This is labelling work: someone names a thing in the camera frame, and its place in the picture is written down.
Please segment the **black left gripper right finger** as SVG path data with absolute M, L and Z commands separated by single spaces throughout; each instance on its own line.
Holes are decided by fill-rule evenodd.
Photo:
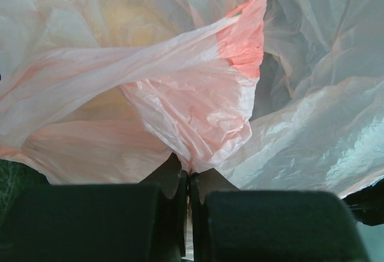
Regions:
M 347 206 L 324 191 L 241 191 L 218 171 L 190 178 L 196 261 L 368 261 Z

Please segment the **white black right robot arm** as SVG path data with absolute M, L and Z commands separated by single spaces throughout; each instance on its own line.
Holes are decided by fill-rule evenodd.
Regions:
M 383 224 L 383 187 L 382 179 L 343 199 L 357 221 L 369 226 Z

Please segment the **pink plastic bag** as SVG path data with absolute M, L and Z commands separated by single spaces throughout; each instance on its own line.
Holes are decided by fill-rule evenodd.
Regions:
M 383 0 L 1 0 L 1 158 L 241 189 L 383 178 Z

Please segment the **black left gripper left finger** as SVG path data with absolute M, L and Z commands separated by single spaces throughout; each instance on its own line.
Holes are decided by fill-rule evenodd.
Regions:
M 186 194 L 175 154 L 136 184 L 29 188 L 1 225 L 1 260 L 181 261 Z

